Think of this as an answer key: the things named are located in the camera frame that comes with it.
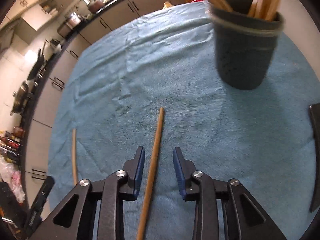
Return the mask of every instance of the black device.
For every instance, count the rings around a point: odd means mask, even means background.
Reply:
[[[39,225],[30,240],[92,239],[97,201],[101,199],[97,239],[124,240],[123,201],[135,201],[140,192],[145,153],[106,179],[82,179]]]
[[[212,179],[173,150],[179,191],[185,201],[196,201],[192,240],[219,240],[217,199],[221,199],[225,240],[286,240],[281,230],[237,179]]]

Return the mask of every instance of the kettle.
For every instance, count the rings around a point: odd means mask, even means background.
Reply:
[[[61,44],[60,44],[60,41],[58,40],[55,40],[55,39],[52,39],[50,42],[49,42],[51,48],[53,48],[53,53],[56,54],[58,52],[61,51]]]

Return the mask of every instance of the blue gripper pad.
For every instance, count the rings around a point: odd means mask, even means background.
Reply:
[[[184,174],[182,172],[181,163],[178,158],[178,154],[177,154],[176,149],[173,149],[173,165],[174,165],[174,170],[176,172],[176,178],[177,178],[177,182],[178,182],[180,195],[185,200],[186,195],[187,195],[186,180],[185,180]]]
[[[137,167],[136,174],[134,176],[134,198],[137,199],[139,193],[140,193],[140,186],[141,186],[141,180],[142,180],[142,173],[144,168],[144,160],[145,160],[145,153],[144,148],[142,149],[142,152],[140,154],[139,163]]]

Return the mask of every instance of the metal screw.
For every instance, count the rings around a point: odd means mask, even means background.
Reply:
[[[202,171],[195,171],[194,173],[192,173],[192,175],[195,177],[202,177],[203,172]]]
[[[240,184],[240,181],[237,180],[237,179],[231,179],[231,180],[230,180],[230,184],[231,184],[232,186],[238,186],[238,185]]]
[[[84,187],[84,186],[87,186],[89,185],[89,180],[87,179],[82,179],[80,182],[79,182],[80,186]]]
[[[120,170],[120,171],[117,171],[117,172],[116,172],[116,175],[117,175],[118,177],[124,177],[125,175],[127,175],[127,173],[126,173],[125,171]]]

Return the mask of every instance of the blue towel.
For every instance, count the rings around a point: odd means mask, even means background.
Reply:
[[[212,178],[239,179],[296,240],[309,226],[316,174],[308,106],[320,83],[282,34],[267,76],[251,91],[221,81],[214,30],[203,3],[140,17],[85,50],[63,92],[52,130],[49,174],[53,209],[72,185],[71,133],[77,129],[79,178],[104,179],[145,147],[138,200],[125,202],[125,237],[135,239],[158,111],[164,130],[146,239],[192,238],[194,202],[179,195],[172,151]],[[220,232],[223,234],[222,216]]]

